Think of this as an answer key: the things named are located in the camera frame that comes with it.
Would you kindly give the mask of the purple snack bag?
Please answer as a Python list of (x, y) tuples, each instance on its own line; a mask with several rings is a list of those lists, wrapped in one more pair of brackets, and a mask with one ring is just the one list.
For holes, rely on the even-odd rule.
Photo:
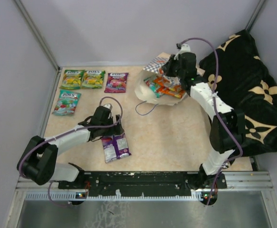
[(108, 73), (105, 93), (125, 93), (128, 73)]
[(101, 138), (105, 163), (131, 156), (125, 133)]

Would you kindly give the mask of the teal snack bag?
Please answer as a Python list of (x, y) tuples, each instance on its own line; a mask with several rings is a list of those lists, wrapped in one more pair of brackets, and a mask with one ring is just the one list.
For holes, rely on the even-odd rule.
[(81, 95), (78, 92), (61, 89), (52, 114), (57, 116), (74, 115)]
[(160, 85), (155, 82), (157, 76), (150, 76), (144, 79), (145, 84), (152, 90), (157, 98), (161, 96), (161, 93), (158, 91), (160, 89)]

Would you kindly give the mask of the green candy bag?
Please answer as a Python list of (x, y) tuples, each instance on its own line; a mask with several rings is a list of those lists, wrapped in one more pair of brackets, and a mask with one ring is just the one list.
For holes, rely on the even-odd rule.
[(65, 70), (60, 88), (66, 90), (80, 89), (83, 74), (84, 70)]
[(85, 70), (82, 77), (82, 89), (101, 89), (106, 71)]

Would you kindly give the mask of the blue checkered paper bag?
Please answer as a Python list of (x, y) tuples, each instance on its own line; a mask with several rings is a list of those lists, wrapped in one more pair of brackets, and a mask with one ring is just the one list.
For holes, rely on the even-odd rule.
[(173, 106), (188, 97), (190, 92), (182, 88), (180, 79), (187, 73), (190, 79), (201, 75), (194, 53), (154, 58), (138, 76), (135, 95), (141, 102), (136, 113), (145, 116), (159, 105)]

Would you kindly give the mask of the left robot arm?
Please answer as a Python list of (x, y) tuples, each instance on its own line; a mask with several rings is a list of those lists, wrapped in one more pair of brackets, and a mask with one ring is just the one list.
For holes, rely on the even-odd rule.
[(77, 189), (82, 187), (85, 184), (83, 169), (72, 163), (58, 163), (58, 155), (96, 138), (113, 135), (122, 116), (123, 112), (116, 115), (114, 122), (111, 105), (100, 105), (92, 116), (64, 133), (48, 138), (32, 137), (17, 164), (20, 176), (37, 185), (64, 181)]

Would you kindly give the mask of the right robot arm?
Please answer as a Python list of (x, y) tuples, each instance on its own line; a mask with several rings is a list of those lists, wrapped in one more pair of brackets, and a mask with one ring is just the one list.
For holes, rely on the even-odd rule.
[(171, 55), (160, 73), (180, 80), (181, 88), (203, 108), (211, 120), (209, 140), (211, 151), (200, 165), (199, 171), (189, 180), (190, 188), (211, 187), (228, 159), (245, 141), (245, 117), (242, 111), (225, 104), (198, 75), (196, 55), (192, 52)]

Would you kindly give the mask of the fruits candy bag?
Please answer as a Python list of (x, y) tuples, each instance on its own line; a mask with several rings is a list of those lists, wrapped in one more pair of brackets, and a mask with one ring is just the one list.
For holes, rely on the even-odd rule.
[(174, 85), (164, 77), (157, 76), (155, 82), (161, 86), (158, 90), (161, 95), (170, 95), (181, 99), (186, 94), (185, 90), (183, 90), (180, 85)]

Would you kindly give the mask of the black floral blanket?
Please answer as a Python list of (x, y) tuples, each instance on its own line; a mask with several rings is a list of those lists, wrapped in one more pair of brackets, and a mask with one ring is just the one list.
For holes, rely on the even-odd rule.
[(229, 36), (202, 59), (203, 77), (223, 102), (245, 114), (243, 156), (277, 152), (277, 83), (261, 61), (252, 35)]

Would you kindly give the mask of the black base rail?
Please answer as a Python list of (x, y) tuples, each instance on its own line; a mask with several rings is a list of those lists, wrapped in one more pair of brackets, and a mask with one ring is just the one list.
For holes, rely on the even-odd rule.
[(60, 190), (87, 190), (91, 197), (174, 197), (191, 196), (192, 190), (211, 188), (213, 181), (219, 189), (227, 188), (224, 174), (204, 175), (199, 171), (81, 171), (73, 182), (61, 180)]

